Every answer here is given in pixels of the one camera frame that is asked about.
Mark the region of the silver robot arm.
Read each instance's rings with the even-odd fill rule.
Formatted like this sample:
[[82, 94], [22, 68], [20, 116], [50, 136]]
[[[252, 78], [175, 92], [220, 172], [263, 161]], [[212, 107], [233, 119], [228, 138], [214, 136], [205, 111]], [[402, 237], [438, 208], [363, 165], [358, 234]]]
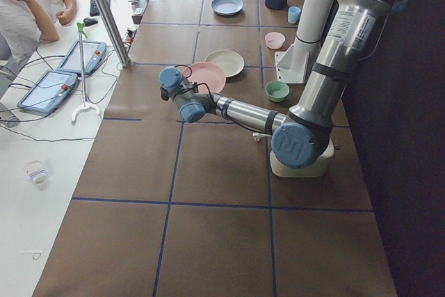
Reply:
[[272, 153], [292, 169], [313, 165], [326, 151], [332, 113], [379, 17], [399, 0], [305, 0], [292, 50], [319, 48], [310, 58], [307, 83], [298, 103], [287, 114], [270, 111], [217, 93], [200, 94], [176, 67], [159, 74], [161, 96], [172, 101], [185, 122], [212, 113], [271, 136]]

